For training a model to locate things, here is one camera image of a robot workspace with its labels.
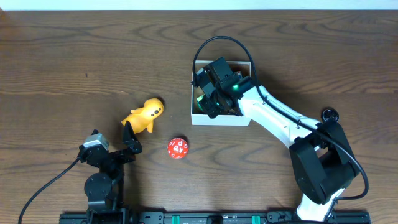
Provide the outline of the red grey toy truck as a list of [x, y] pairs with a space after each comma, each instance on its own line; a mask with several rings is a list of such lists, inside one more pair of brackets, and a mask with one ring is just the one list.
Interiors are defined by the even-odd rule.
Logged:
[[241, 71], [235, 71], [234, 74], [238, 77], [239, 80], [243, 78], [243, 74]]

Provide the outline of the multicolour puzzle cube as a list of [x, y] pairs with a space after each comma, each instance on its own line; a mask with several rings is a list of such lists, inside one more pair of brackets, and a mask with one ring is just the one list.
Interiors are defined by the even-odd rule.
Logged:
[[199, 97], [196, 99], [197, 107], [198, 107], [198, 109], [199, 109], [201, 112], [203, 112], [203, 108], [202, 108], [202, 106], [201, 106], [201, 104], [200, 104], [200, 102], [201, 102], [202, 99], [203, 99], [203, 95], [202, 95], [202, 96], [199, 96]]

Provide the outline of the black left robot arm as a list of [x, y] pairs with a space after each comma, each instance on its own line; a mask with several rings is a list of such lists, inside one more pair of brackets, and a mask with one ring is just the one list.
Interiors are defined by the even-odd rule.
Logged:
[[79, 146], [80, 162], [99, 169], [84, 186], [88, 223], [137, 223], [136, 214], [123, 202], [124, 164], [135, 161], [135, 155], [142, 152], [128, 121], [124, 125], [123, 144], [125, 149], [109, 152], [108, 140], [95, 129]]

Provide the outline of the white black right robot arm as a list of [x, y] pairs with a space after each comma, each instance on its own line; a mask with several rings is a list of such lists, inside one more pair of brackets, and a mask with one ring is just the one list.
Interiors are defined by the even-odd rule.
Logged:
[[303, 193], [295, 211], [300, 221], [324, 222], [342, 193], [363, 174], [338, 116], [308, 118], [275, 99], [257, 76], [241, 76], [223, 58], [192, 72], [192, 86], [203, 94], [198, 107], [209, 118], [233, 114], [260, 124], [290, 153], [295, 181]]

